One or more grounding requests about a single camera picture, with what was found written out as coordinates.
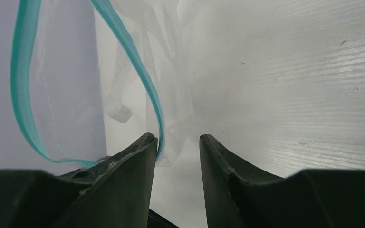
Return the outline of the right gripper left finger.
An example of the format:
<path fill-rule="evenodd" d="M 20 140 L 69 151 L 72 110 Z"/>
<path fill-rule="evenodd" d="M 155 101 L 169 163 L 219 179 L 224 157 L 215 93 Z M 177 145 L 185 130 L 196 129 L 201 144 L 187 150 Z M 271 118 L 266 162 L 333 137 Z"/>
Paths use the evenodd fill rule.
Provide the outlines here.
<path fill-rule="evenodd" d="M 98 165 L 55 176 L 0 170 L 0 228 L 144 228 L 157 138 L 145 133 Z"/>

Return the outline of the clear zip top bag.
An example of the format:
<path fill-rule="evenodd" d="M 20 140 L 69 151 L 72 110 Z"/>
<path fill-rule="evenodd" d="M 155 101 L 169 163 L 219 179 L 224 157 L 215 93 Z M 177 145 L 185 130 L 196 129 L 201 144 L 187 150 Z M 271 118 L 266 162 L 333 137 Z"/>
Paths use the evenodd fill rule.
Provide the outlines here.
<path fill-rule="evenodd" d="M 31 148 L 90 168 L 133 136 L 159 138 L 156 165 L 181 155 L 193 116 L 180 0 L 22 0 L 11 102 Z"/>

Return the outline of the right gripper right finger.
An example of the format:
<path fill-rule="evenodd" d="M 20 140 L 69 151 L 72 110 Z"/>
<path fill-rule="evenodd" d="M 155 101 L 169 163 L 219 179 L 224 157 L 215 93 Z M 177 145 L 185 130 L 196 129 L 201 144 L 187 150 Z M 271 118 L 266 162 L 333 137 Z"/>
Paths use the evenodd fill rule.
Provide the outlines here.
<path fill-rule="evenodd" d="M 210 228 L 365 228 L 365 170 L 305 169 L 287 178 L 199 139 Z"/>

